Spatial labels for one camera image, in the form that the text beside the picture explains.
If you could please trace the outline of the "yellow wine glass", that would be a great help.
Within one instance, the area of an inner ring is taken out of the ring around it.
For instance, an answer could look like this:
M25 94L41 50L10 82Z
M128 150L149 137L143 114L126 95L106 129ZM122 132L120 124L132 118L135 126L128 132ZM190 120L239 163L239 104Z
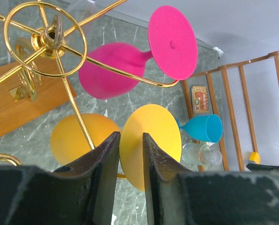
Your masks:
M120 134L119 157L123 174L132 186L146 190L144 153L159 148L171 160L181 160L181 134L174 116L164 107L148 104L136 109L123 128L105 115L82 115L94 145L100 146L113 132ZM91 148L75 115L63 118L53 129L50 149L61 164L77 160Z

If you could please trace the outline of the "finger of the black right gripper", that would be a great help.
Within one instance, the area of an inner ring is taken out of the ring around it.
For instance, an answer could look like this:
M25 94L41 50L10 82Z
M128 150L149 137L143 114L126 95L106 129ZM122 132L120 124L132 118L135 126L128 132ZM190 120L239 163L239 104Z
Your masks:
M260 165L260 164L247 164L247 168L250 171L275 171L279 172L279 166L276 165Z

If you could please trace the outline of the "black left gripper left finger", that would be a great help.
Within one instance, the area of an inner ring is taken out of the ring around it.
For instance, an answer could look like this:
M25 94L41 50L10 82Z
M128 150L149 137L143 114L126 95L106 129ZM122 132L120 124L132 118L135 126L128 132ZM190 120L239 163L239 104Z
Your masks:
M0 165L0 225L109 225L120 136L53 172Z

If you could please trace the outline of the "blue wine glass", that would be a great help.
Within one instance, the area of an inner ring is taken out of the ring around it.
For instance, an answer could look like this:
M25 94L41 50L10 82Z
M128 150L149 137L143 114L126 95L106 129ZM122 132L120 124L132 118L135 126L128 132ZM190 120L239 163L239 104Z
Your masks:
M218 143L223 135L223 124L216 114L201 115L189 119L182 125L178 119L176 123L179 129L184 130L192 139Z

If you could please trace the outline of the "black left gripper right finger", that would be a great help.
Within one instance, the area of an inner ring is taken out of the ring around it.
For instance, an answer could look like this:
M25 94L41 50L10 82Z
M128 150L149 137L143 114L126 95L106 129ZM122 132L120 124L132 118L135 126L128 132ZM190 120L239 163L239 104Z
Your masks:
M279 172L193 172L144 153L150 225L279 225Z

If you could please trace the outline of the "patterned clear wine glass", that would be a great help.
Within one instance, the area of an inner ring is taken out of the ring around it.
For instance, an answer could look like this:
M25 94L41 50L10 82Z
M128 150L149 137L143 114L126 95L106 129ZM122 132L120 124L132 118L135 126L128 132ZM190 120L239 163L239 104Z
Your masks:
M193 165L208 165L212 160L212 151L206 144L186 143L182 147L182 159Z

